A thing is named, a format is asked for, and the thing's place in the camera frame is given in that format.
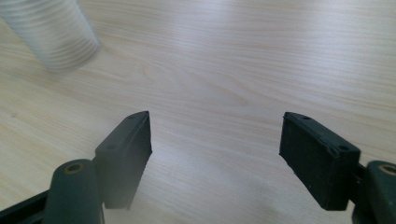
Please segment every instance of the clear plastic cup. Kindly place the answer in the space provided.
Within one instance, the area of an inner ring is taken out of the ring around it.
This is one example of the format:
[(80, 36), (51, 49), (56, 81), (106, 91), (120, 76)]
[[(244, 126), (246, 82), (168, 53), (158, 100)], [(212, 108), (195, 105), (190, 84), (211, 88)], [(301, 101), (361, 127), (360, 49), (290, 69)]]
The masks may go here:
[(0, 0), (0, 16), (54, 72), (82, 66), (99, 48), (77, 0)]

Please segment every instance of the wooden table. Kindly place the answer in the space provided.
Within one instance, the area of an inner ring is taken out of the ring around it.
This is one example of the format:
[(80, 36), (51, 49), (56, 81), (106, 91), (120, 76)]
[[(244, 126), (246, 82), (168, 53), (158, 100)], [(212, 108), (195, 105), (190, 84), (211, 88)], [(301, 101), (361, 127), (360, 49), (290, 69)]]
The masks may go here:
[(46, 71), (0, 23), (0, 210), (91, 159), (148, 110), (153, 154), (130, 212), (107, 223), (351, 223), (321, 210), (278, 156), (285, 111), (396, 162), (396, 3), (82, 0), (101, 40)]

